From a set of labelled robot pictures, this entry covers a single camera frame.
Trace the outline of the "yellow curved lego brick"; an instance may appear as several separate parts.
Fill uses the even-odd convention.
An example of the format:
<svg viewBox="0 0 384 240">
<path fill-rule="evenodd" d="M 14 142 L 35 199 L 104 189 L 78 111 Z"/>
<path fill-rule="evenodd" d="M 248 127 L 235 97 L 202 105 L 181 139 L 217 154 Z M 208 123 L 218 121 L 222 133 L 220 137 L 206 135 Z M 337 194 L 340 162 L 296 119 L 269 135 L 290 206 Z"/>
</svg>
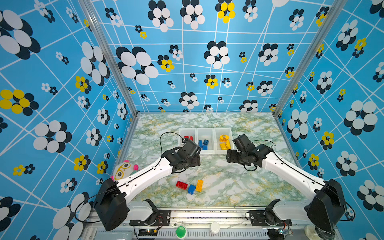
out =
<svg viewBox="0 0 384 240">
<path fill-rule="evenodd" d="M 228 150 L 228 146 L 227 146 L 226 143 L 221 143 L 220 147 L 221 147 L 222 150 Z"/>
</svg>

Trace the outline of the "yellow round lego piece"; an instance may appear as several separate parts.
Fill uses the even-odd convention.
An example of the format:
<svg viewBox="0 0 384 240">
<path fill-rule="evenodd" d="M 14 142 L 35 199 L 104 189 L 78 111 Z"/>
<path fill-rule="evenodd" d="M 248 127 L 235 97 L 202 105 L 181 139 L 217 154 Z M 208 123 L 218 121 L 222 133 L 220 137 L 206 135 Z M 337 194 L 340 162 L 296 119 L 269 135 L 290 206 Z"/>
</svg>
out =
<svg viewBox="0 0 384 240">
<path fill-rule="evenodd" d="M 229 136 L 228 135 L 220 135 L 219 140 L 220 140 L 220 142 L 225 143 L 226 141 L 229 140 Z"/>
</svg>

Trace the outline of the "red long lego brick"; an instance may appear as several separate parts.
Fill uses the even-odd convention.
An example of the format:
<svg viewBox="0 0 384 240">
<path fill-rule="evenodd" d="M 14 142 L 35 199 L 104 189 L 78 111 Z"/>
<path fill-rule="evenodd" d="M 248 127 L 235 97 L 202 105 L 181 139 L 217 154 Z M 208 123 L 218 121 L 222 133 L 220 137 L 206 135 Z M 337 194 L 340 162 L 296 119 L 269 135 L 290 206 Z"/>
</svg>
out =
<svg viewBox="0 0 384 240">
<path fill-rule="evenodd" d="M 182 190 L 187 190 L 188 189 L 188 184 L 186 184 L 184 182 L 181 182 L 181 181 L 177 181 L 176 187 L 179 188 L 179 189 L 182 189 Z"/>
</svg>

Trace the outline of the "yellow long lego brick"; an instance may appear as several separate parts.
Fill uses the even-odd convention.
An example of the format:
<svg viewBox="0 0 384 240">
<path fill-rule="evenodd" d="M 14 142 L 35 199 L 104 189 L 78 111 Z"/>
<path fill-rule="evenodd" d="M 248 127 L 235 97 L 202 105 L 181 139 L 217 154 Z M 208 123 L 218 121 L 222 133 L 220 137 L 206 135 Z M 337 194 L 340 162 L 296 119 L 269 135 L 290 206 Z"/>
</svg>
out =
<svg viewBox="0 0 384 240">
<path fill-rule="evenodd" d="M 202 191 L 202 189 L 203 189 L 203 184 L 204 184 L 204 181 L 202 181 L 202 180 L 198 180 L 198 181 L 197 181 L 197 185 L 196 185 L 196 191 L 197 191 L 197 192 L 201 192 L 201 191 Z"/>
</svg>

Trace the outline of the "blue lego brick bottom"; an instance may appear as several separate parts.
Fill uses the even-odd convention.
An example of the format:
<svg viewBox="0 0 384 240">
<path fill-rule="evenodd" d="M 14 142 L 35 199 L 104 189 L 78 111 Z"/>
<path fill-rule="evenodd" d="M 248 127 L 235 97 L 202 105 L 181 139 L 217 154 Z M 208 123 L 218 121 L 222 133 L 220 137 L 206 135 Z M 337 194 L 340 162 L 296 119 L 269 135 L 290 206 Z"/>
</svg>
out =
<svg viewBox="0 0 384 240">
<path fill-rule="evenodd" d="M 196 191 L 196 186 L 195 185 L 189 185 L 189 188 L 188 188 L 188 193 L 193 195 Z"/>
</svg>

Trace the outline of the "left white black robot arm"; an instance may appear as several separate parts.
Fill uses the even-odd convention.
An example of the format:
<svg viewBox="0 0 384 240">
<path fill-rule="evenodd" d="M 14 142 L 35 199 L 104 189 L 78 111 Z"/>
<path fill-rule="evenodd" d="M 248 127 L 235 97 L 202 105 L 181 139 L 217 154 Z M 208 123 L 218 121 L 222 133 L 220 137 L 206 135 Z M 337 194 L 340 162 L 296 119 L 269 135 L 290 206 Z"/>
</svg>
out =
<svg viewBox="0 0 384 240">
<path fill-rule="evenodd" d="M 148 199 L 139 202 L 134 198 L 162 178 L 200 166 L 200 152 L 199 145 L 189 140 L 183 147 L 165 151 L 153 164 L 133 175 L 104 181 L 94 208 L 105 230 L 114 230 L 125 221 L 140 221 L 148 225 L 155 223 L 159 214 L 155 204 Z"/>
</svg>

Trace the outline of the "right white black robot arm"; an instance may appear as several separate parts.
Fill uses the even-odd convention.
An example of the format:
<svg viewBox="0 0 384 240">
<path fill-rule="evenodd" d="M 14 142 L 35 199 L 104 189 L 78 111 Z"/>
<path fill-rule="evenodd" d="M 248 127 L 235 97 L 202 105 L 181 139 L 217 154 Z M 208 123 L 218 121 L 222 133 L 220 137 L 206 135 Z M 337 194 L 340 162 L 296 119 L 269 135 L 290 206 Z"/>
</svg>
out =
<svg viewBox="0 0 384 240">
<path fill-rule="evenodd" d="M 238 136 L 233 142 L 236 149 L 227 151 L 228 163 L 270 171 L 306 197 L 306 200 L 296 202 L 272 201 L 264 213 L 269 225 L 285 220 L 299 220 L 311 222 L 319 230 L 330 233 L 343 220 L 349 204 L 340 183 L 307 173 L 284 160 L 273 148 L 264 144 L 255 146 L 245 134 Z"/>
</svg>

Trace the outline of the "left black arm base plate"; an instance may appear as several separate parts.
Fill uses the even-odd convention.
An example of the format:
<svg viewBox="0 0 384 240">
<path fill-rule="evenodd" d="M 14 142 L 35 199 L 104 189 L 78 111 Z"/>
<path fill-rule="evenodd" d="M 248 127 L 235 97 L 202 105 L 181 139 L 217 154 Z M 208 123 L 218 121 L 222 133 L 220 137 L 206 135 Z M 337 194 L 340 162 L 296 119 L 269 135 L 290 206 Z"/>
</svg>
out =
<svg viewBox="0 0 384 240">
<path fill-rule="evenodd" d="M 169 226 L 171 220 L 171 210 L 158 210 L 157 215 L 150 216 L 149 220 L 130 221 L 130 226 L 162 227 Z"/>
</svg>

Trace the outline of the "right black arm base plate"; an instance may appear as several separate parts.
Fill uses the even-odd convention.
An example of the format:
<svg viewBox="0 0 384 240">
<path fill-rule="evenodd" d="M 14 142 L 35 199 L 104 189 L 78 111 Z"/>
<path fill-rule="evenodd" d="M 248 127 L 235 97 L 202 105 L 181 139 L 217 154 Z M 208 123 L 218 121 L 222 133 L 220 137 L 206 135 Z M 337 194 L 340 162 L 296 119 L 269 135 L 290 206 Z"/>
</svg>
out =
<svg viewBox="0 0 384 240">
<path fill-rule="evenodd" d="M 280 220 L 272 211 L 252 210 L 245 214 L 248 221 L 253 227 L 290 227 L 291 220 Z"/>
</svg>

